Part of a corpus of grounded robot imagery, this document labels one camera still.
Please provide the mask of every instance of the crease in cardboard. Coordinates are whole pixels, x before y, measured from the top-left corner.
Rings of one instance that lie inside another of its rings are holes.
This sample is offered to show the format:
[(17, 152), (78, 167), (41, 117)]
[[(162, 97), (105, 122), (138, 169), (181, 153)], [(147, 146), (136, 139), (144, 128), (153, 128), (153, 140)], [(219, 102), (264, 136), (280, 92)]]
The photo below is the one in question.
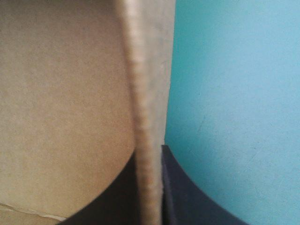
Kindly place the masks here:
[(43, 218), (51, 218), (51, 219), (55, 219), (58, 221), (64, 221), (66, 219), (65, 217), (59, 217), (56, 215), (47, 214), (45, 212), (38, 212), (35, 210), (26, 210), (26, 209), (14, 207), (14, 206), (3, 204), (3, 203), (0, 203), (0, 211), (17, 211), (17, 212), (22, 212), (22, 213), (26, 213), (26, 214), (34, 214), (34, 215), (37, 215), (37, 216), (40, 216)]

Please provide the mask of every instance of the turquoise wall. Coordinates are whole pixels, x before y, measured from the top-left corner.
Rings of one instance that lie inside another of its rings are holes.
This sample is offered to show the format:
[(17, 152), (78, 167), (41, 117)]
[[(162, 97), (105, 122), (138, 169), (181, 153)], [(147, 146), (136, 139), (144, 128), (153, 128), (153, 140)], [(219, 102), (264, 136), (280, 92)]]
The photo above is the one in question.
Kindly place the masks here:
[(251, 225), (300, 224), (300, 1), (177, 0), (165, 141)]

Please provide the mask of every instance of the wall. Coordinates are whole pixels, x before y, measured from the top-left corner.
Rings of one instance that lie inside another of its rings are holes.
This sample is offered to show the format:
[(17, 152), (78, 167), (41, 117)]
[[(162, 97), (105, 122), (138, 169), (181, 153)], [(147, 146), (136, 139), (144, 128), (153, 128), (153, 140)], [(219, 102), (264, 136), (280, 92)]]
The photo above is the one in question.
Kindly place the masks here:
[(300, 224), (300, 2), (177, 0), (165, 142), (253, 225)]

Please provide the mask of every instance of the black curved shape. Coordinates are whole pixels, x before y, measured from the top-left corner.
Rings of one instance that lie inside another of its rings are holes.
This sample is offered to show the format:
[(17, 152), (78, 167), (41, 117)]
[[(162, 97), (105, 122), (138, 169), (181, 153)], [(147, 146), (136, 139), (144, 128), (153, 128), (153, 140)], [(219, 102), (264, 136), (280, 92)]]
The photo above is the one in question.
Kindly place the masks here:
[(220, 207), (185, 174), (167, 145), (163, 146), (163, 219), (171, 225), (246, 225)]
[[(164, 225), (247, 225), (217, 205), (185, 174), (162, 146)], [(139, 225), (135, 156), (93, 202), (59, 225)]]
[(59, 225), (139, 225), (138, 209), (133, 154), (121, 173), (99, 197)]

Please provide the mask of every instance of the brown cardboard surface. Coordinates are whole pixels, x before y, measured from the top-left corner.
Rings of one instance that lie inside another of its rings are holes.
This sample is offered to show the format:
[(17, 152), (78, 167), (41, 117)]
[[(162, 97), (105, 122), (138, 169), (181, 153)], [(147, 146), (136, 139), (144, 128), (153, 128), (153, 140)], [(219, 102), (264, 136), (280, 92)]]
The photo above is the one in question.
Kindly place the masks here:
[(175, 0), (118, 0), (135, 125), (143, 225), (161, 223), (164, 144)]
[(57, 223), (55, 219), (17, 212), (0, 206), (1, 225), (54, 225)]
[(134, 149), (109, 0), (0, 1), (0, 203), (68, 217)]

